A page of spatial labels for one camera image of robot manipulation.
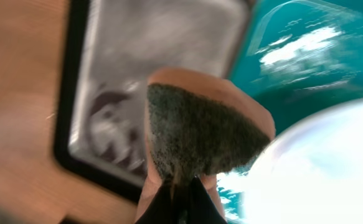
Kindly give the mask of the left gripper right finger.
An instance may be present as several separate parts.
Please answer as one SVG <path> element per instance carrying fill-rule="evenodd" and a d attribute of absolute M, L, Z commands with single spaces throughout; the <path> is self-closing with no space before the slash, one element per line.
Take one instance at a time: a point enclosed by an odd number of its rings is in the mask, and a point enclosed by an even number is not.
<path fill-rule="evenodd" d="M 198 177 L 181 193 L 181 223 L 227 224 Z"/>

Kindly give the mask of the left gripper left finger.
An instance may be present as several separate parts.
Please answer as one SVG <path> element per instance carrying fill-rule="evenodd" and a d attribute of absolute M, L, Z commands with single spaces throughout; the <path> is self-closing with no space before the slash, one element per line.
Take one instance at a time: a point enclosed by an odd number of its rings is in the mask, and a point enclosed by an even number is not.
<path fill-rule="evenodd" d="M 141 193 L 135 224 L 175 224 L 172 205 L 172 184 L 145 182 Z"/>

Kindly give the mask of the pink green scrub sponge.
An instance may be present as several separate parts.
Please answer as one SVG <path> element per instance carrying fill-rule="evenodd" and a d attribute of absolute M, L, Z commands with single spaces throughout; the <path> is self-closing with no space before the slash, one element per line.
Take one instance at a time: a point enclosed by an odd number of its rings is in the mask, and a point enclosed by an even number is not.
<path fill-rule="evenodd" d="M 148 78 L 145 182 L 172 184 L 176 223 L 181 193 L 194 177 L 226 220 L 217 175 L 256 159 L 275 135 L 270 112 L 226 79 L 175 67 Z"/>

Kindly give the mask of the light blue plate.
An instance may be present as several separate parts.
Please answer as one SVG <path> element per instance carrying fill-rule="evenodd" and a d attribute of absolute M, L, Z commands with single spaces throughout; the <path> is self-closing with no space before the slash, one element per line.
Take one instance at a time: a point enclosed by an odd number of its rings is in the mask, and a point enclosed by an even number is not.
<path fill-rule="evenodd" d="M 363 99 L 279 135 L 247 177 L 248 223 L 363 224 Z"/>

